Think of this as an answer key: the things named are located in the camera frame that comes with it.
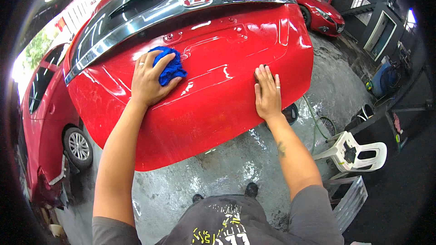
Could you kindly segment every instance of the red sedan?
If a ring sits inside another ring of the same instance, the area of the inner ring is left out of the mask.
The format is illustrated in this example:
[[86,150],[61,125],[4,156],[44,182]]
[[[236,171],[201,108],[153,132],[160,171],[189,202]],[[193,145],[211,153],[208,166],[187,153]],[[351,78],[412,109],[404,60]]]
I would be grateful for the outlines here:
[[78,169],[92,163],[92,148],[79,127],[64,83],[62,64],[68,44],[48,51],[36,68],[21,103],[19,150],[30,201],[62,206],[60,195],[68,161]]
[[297,0],[308,28],[337,37],[344,30],[341,14],[324,0]]
[[138,171],[197,155],[261,123],[253,93],[261,63],[281,76],[283,108],[310,86],[313,47],[296,0],[103,0],[64,64],[68,92],[100,147],[131,97],[135,60],[157,46],[179,51],[188,76],[149,108]]

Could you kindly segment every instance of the door frame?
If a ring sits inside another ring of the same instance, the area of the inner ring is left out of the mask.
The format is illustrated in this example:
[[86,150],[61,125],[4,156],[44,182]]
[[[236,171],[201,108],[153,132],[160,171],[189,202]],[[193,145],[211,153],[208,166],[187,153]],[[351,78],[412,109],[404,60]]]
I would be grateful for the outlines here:
[[388,40],[384,44],[384,46],[383,46],[382,50],[379,52],[379,54],[375,57],[374,61],[377,61],[377,59],[379,59],[380,55],[383,53],[384,49],[386,48],[386,46],[388,45],[389,41],[391,40],[391,37],[394,34],[395,29],[397,28],[397,24],[395,23],[395,21],[388,15],[388,13],[386,13],[384,10],[382,10],[377,24],[375,25],[371,35],[369,36],[368,41],[365,43],[365,46],[363,46],[363,50],[366,51],[366,48],[369,46],[369,44],[371,43],[372,39],[374,38],[375,32],[377,31],[377,29],[382,24],[383,15],[386,15],[392,21],[392,23],[394,24],[394,29],[392,29],[392,32],[389,35]]

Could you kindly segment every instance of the right hand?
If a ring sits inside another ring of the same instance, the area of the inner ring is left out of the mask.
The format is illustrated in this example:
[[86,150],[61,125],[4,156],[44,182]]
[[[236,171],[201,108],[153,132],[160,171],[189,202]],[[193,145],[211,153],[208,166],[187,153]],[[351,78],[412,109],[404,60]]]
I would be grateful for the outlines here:
[[182,80],[181,77],[173,78],[168,85],[159,84],[159,76],[166,65],[175,57],[174,53],[161,58],[153,67],[154,59],[161,53],[160,50],[145,53],[136,61],[134,77],[132,79],[132,97],[134,104],[147,108],[156,104],[170,93]]
[[254,84],[257,114],[267,122],[282,116],[279,75],[275,75],[274,82],[270,67],[264,67],[263,64],[256,68],[255,74],[259,80],[259,83]]

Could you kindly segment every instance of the black cloth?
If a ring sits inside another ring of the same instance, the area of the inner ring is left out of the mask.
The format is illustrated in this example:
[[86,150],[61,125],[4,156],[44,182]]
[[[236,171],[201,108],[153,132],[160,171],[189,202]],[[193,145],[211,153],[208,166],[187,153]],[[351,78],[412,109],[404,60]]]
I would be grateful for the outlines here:
[[[338,245],[344,239],[327,191],[312,185],[291,203],[289,232],[271,227],[259,202],[244,195],[208,197],[192,204],[171,233],[157,244]],[[134,227],[106,217],[92,219],[94,245],[141,244]]]

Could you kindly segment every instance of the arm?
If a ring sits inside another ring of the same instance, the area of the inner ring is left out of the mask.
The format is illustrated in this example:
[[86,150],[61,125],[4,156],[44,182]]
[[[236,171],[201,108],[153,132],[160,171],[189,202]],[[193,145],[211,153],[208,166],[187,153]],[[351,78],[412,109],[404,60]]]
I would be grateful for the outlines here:
[[256,68],[255,74],[259,80],[259,84],[254,86],[256,110],[259,116],[268,123],[274,136],[280,166],[290,190],[291,200],[293,200],[303,188],[313,184],[322,186],[321,175],[312,155],[281,112],[279,75],[275,75],[274,82],[270,68],[263,65]]
[[135,64],[132,97],[109,135],[95,182],[93,217],[107,217],[135,226],[132,208],[132,184],[135,171],[136,141],[148,107],[164,98],[181,77],[162,87],[159,76],[174,54],[163,57],[153,67],[162,51],[142,55]]

